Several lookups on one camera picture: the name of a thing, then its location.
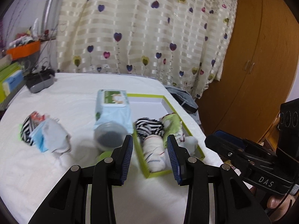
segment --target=metal bolt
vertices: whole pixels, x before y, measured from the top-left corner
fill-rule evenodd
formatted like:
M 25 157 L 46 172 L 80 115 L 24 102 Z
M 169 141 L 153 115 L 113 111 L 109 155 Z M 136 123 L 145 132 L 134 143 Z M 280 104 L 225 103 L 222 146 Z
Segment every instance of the metal bolt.
M 105 163 L 111 163 L 113 161 L 113 158 L 112 157 L 106 157 L 105 159 L 104 159 L 104 162 Z
M 188 162 L 191 162 L 191 163 L 195 163 L 197 160 L 196 160 L 196 158 L 195 157 L 189 157 L 188 158 Z
M 228 165 L 228 164 L 222 164 L 222 169 L 224 169 L 224 170 L 230 170 L 231 169 L 231 167 L 230 167 L 230 165 Z
M 74 165 L 71 167 L 71 171 L 76 172 L 79 170 L 79 166 L 78 165 Z

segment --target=heart pattern curtain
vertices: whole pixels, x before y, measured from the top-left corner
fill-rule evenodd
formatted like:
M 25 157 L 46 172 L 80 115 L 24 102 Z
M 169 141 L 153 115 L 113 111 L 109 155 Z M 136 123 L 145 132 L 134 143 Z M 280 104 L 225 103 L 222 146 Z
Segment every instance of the heart pattern curtain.
M 237 0 L 63 0 L 61 72 L 154 77 L 200 97 L 220 80 Z

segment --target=green-rimmed box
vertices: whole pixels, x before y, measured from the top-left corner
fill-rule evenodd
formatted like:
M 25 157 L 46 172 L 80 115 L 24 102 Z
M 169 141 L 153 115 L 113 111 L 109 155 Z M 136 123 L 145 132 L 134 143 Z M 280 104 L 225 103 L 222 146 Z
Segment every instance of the green-rimmed box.
M 128 98 L 131 107 L 132 120 L 135 122 L 137 119 L 142 117 L 148 117 L 150 119 L 159 119 L 162 118 L 166 114 L 177 113 L 170 102 L 163 95 L 152 95 L 152 94 L 132 94 L 128 93 Z M 184 121 L 182 121 L 183 132 L 186 136 L 191 136 L 191 132 L 187 128 Z M 143 172 L 143 175 L 146 178 L 158 177 L 161 175 L 165 175 L 168 173 L 172 173 L 171 168 L 168 168 L 164 171 L 151 173 L 147 167 L 147 163 L 145 162 L 143 150 L 140 145 L 140 140 L 137 137 L 136 130 L 133 133 L 133 142 L 134 149 L 138 157 L 138 161 L 140 164 L 140 169 Z M 195 151 L 195 157 L 200 160 L 204 159 L 204 153 L 197 146 L 197 151 Z

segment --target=round hole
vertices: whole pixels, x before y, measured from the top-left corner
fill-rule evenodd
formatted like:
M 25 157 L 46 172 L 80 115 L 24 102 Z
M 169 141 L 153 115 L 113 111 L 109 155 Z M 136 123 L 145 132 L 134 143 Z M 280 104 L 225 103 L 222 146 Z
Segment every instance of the round hole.
M 280 113 L 280 123 L 284 122 L 284 113 Z
M 286 113 L 286 127 L 289 127 L 290 123 L 291 123 L 291 113 L 290 113 L 290 111 L 288 111 Z
M 293 114 L 293 126 L 295 127 L 297 125 L 297 123 L 298 123 L 298 114 L 297 114 L 297 112 L 295 112 Z

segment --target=pink heart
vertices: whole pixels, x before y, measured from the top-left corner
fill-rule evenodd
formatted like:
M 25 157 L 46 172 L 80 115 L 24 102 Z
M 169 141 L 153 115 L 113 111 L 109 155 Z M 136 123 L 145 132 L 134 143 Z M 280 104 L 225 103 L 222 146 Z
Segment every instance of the pink heart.
M 110 57 L 110 52 L 104 52 L 103 56 L 105 57 L 105 59 L 108 59 Z

